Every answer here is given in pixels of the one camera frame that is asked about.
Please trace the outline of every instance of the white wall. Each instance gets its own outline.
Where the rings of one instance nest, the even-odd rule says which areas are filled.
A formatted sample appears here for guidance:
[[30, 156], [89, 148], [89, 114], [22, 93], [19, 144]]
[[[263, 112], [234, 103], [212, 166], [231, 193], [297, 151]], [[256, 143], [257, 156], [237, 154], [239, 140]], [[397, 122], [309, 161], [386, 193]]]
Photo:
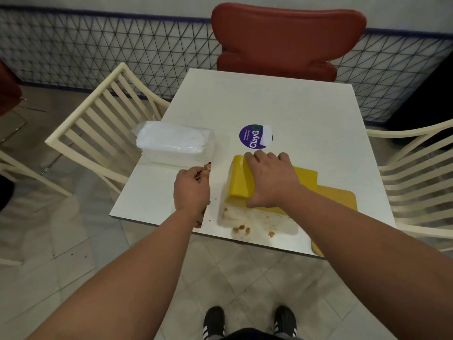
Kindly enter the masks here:
[[368, 27], [453, 33], [453, 0], [0, 0], [16, 4], [106, 12], [210, 17], [222, 2], [292, 9], [356, 9]]

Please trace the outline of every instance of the table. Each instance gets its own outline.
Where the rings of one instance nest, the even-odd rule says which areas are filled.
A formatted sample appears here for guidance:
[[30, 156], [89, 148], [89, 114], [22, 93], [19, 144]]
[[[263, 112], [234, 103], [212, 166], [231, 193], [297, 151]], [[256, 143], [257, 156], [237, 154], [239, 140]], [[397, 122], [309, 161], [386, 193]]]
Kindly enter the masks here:
[[[351, 85], [190, 69], [162, 121], [215, 133], [211, 204], [194, 233], [241, 240], [222, 225], [222, 189], [233, 156], [250, 150], [239, 139], [240, 130], [250, 124], [271, 125], [274, 142], [265, 152], [285, 151], [294, 166], [318, 171], [318, 184], [354, 192], [360, 212], [395, 226]], [[140, 159], [110, 216], [160, 225], [174, 211], [179, 169]], [[310, 238], [292, 220], [282, 228], [286, 230], [272, 238], [263, 232], [246, 240], [316, 256]]]

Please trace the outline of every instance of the forearm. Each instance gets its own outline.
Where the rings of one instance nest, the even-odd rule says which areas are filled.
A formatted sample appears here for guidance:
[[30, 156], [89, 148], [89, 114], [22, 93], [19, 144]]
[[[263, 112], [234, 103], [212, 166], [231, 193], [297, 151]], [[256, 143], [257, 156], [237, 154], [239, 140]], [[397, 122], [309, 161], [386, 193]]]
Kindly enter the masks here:
[[194, 217], [175, 212], [99, 271], [30, 339], [152, 339], [178, 283]]
[[295, 189], [290, 197], [282, 209], [398, 338], [453, 338], [451, 259], [306, 188]]

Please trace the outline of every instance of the purple sticker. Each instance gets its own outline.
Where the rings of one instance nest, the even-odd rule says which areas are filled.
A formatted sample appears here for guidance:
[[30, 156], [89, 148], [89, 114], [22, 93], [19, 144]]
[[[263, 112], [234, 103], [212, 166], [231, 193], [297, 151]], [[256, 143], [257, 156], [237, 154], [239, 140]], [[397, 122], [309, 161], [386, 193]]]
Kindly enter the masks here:
[[263, 136], [263, 125], [252, 124], [242, 128], [239, 132], [239, 139], [242, 144], [251, 149], [266, 148], [260, 144], [261, 137]]

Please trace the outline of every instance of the shoe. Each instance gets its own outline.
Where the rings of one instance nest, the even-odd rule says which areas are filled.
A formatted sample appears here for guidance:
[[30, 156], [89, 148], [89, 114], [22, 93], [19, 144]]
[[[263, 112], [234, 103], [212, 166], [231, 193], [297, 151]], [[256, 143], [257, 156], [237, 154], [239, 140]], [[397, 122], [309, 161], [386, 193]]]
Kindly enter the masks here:
[[297, 336], [296, 316], [287, 306], [280, 306], [275, 311], [274, 335], [286, 333], [289, 336]]
[[225, 313], [220, 306], [213, 306], [204, 317], [203, 340], [212, 335], [225, 337]]

